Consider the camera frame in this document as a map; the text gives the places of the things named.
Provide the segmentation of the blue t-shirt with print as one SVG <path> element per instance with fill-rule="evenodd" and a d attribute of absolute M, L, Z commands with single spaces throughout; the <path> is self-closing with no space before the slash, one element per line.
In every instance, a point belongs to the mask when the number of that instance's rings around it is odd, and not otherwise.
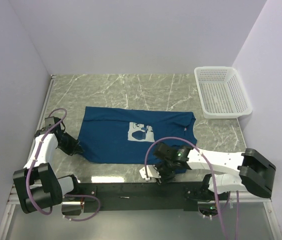
<path fill-rule="evenodd" d="M 82 156 L 97 164 L 144 164 L 160 162 L 149 147 L 165 138 L 180 147 L 194 136 L 196 118 L 187 111 L 150 111 L 87 106 L 78 135 Z"/>

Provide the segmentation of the white perforated plastic basket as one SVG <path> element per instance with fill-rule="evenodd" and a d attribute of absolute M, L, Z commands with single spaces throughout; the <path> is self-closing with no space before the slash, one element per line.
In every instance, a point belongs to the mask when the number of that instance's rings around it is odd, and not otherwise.
<path fill-rule="evenodd" d="M 204 118 L 237 119 L 252 113 L 247 92 L 235 68 L 196 67 L 194 76 Z"/>

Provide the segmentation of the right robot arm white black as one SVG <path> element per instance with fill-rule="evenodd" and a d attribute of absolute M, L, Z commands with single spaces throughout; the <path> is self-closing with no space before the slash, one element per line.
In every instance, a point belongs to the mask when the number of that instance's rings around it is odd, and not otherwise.
<path fill-rule="evenodd" d="M 203 198 L 217 194 L 248 191 L 254 196 L 272 197 L 276 166 L 253 148 L 244 152 L 218 152 L 183 145 L 179 149 L 160 142 L 153 154 L 160 159 L 154 176 L 160 183 L 175 177 L 178 170 L 209 170 L 200 187 Z"/>

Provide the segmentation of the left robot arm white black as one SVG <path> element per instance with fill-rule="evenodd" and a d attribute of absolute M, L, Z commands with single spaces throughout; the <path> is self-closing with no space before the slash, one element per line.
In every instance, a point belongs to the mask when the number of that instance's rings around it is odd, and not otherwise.
<path fill-rule="evenodd" d="M 51 209 L 62 203 L 65 196 L 69 201 L 81 195 L 77 178 L 71 174 L 57 178 L 50 161 L 56 149 L 68 156 L 83 153 L 79 141 L 67 132 L 61 118 L 45 118 L 45 126 L 34 135 L 34 148 L 25 166 L 13 173 L 13 183 L 21 209 L 29 214 L 37 211 L 32 202 L 40 209 Z"/>

